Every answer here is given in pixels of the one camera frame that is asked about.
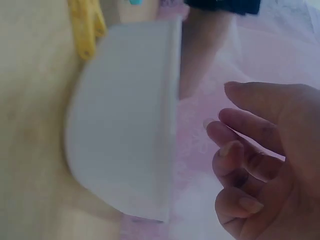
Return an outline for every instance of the knuckle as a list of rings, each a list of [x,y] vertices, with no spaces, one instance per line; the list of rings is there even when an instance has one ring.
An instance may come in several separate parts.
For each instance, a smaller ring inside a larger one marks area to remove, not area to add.
[[[277,133],[277,128],[272,123],[265,123],[260,128],[259,141],[260,142],[272,142],[275,138],[275,134]]]
[[[259,168],[264,157],[265,154],[263,152],[255,151],[245,158],[245,165],[250,172],[254,173]]]

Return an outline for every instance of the beige surface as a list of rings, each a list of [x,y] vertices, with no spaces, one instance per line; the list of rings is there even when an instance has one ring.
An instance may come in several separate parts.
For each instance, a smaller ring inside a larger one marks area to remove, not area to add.
[[[108,23],[119,22],[118,3],[105,3]],[[122,6],[127,22],[153,18],[156,3],[132,19]],[[0,0],[0,30],[0,239],[116,240],[121,214],[64,159],[64,113],[81,69],[67,1]]]

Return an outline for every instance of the white paper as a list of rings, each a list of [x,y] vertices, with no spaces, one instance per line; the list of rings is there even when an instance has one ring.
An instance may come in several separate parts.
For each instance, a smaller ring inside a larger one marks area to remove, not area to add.
[[[169,218],[180,45],[180,18],[113,27],[68,110],[72,174],[127,215]]]

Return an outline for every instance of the pink bedsheet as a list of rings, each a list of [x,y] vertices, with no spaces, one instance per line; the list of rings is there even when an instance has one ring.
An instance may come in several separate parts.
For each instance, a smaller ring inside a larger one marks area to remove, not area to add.
[[[203,120],[217,118],[233,105],[223,83],[304,83],[320,88],[320,44],[308,9],[299,0],[278,0],[261,6],[259,17],[238,17],[223,49],[196,95],[178,105],[177,150],[174,162],[170,223],[133,222],[125,216],[122,240],[228,240],[214,210],[221,186],[212,172],[218,150],[203,129]],[[161,9],[161,18],[185,13]]]

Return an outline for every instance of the wrist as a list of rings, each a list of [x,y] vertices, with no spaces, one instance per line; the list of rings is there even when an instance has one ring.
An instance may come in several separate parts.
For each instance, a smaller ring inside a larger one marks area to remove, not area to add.
[[[233,13],[226,11],[190,8],[189,15],[183,23],[183,34],[207,43],[214,42],[219,36],[228,32],[233,17]]]

